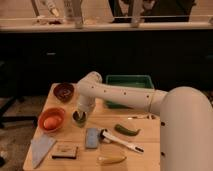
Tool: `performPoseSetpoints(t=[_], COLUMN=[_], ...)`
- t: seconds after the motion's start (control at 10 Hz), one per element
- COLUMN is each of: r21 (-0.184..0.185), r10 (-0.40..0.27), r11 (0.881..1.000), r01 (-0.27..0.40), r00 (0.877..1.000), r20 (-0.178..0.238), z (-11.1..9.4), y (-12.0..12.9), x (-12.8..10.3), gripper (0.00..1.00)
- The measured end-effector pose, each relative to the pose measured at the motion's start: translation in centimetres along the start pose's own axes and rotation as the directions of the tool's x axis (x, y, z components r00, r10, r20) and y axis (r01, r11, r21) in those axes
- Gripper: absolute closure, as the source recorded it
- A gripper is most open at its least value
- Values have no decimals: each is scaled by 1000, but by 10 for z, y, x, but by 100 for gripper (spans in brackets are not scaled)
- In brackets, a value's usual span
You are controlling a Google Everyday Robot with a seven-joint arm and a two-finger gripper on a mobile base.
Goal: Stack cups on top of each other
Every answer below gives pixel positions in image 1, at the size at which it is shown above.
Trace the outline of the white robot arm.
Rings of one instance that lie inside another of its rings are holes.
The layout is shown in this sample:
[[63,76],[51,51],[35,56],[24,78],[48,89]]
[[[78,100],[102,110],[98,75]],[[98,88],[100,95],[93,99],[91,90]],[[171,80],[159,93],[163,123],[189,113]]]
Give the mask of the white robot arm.
[[78,81],[77,91],[82,112],[100,98],[159,116],[160,171],[213,171],[213,106],[201,91],[107,85],[95,71]]

